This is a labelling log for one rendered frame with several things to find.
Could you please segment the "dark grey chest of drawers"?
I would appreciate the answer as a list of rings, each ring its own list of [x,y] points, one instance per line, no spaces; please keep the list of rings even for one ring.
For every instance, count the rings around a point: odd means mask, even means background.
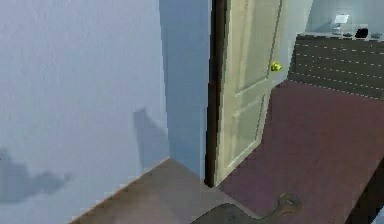
[[[384,40],[298,34],[287,79],[384,101]]]

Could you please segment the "cream panelled room door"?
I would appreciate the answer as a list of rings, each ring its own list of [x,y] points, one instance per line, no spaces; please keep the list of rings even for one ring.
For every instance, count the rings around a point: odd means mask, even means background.
[[[214,184],[261,143],[287,0],[227,0]]]

